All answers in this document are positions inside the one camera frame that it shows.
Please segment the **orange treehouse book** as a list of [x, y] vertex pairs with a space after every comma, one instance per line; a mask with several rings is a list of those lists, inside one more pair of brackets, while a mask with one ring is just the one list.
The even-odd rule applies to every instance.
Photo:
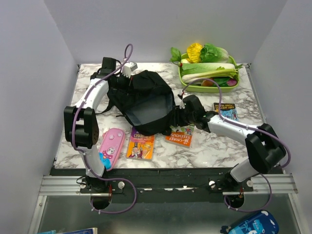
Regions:
[[194, 133], [193, 126], [185, 127], [171, 127], [171, 134], [165, 137], [165, 140], [169, 143], [189, 148], [192, 142]]

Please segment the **dark blue treehouse book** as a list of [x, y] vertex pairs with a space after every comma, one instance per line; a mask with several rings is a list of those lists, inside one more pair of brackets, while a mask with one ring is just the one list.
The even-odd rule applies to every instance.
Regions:
[[221, 103], [221, 114], [231, 120], [239, 121], [236, 106], [234, 103]]

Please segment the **black student backpack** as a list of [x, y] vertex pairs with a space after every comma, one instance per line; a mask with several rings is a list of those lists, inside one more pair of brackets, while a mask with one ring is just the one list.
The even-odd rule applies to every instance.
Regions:
[[141, 134], [169, 136], [176, 106], [171, 87], [157, 73], [144, 70], [131, 76], [133, 90], [112, 90], [103, 114], [117, 107], [121, 115]]

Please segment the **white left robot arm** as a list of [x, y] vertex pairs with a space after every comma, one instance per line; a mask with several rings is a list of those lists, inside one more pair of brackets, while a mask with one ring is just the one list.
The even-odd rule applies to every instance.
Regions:
[[103, 177], [105, 166], [99, 158], [97, 142], [99, 127], [96, 109], [102, 98], [108, 93], [111, 78], [119, 78], [119, 71], [125, 67], [125, 62], [117, 66], [118, 60], [104, 57], [98, 71], [90, 78], [90, 84], [80, 100], [73, 106], [64, 109], [64, 130], [66, 141], [79, 152], [86, 170], [86, 176], [92, 177], [91, 186], [98, 192], [104, 192], [108, 180]]

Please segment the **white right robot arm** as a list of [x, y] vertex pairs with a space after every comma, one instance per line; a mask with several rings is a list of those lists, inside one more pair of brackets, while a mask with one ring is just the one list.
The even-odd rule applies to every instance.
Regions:
[[173, 125], [194, 125], [205, 132], [233, 139], [246, 147], [248, 158], [229, 170], [221, 180], [230, 191], [237, 190], [244, 180], [254, 175], [266, 174], [287, 153], [270, 125], [247, 125], [226, 118], [220, 112], [206, 111], [195, 95], [183, 98], [175, 106]]

